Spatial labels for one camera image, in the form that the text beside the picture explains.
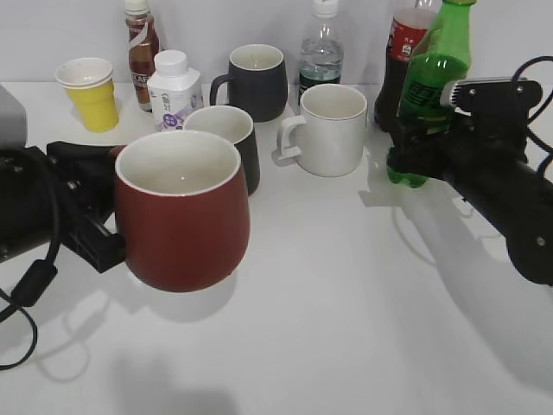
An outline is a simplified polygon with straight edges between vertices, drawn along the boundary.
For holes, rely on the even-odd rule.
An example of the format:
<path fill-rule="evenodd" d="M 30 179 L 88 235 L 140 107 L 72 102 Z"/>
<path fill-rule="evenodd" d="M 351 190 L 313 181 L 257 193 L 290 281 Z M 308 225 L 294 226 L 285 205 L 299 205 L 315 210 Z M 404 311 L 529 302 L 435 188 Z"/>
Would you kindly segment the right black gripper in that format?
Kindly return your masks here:
<path fill-rule="evenodd" d="M 527 203 L 525 151 L 523 133 L 501 118 L 421 124 L 395 117 L 386 171 L 391 182 L 446 182 L 469 203 Z"/>

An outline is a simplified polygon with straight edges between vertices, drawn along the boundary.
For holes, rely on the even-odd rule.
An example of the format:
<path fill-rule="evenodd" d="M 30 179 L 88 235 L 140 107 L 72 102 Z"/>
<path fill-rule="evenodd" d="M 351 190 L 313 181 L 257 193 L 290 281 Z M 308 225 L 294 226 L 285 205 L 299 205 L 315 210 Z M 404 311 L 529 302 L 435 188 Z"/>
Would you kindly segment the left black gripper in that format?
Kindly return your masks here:
<path fill-rule="evenodd" d="M 12 151 L 12 255 L 47 242 L 53 232 L 51 188 L 60 242 L 98 273 L 123 263 L 123 237 L 105 221 L 114 209 L 115 147 L 52 142 Z"/>

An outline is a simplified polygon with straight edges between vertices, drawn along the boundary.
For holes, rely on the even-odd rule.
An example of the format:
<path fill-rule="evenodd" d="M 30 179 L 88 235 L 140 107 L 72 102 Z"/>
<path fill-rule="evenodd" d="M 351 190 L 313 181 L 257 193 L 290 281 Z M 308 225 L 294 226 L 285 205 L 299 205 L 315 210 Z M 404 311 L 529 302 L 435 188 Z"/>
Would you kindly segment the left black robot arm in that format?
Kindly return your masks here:
<path fill-rule="evenodd" d="M 53 142 L 1 151 L 1 259 L 50 240 L 56 190 L 60 242 L 103 273 L 125 260 L 124 239 L 105 228 L 114 212 L 117 149 Z"/>

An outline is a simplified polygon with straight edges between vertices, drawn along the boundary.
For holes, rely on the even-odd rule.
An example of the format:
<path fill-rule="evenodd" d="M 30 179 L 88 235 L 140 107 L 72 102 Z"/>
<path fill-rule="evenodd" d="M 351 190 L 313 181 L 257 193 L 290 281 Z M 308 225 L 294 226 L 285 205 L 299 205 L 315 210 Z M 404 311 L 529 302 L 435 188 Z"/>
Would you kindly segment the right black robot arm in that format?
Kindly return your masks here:
<path fill-rule="evenodd" d="M 519 117 L 454 115 L 445 131 L 395 121 L 390 168 L 451 186 L 505 237 L 515 269 L 535 284 L 552 284 L 552 184 L 524 154 Z"/>

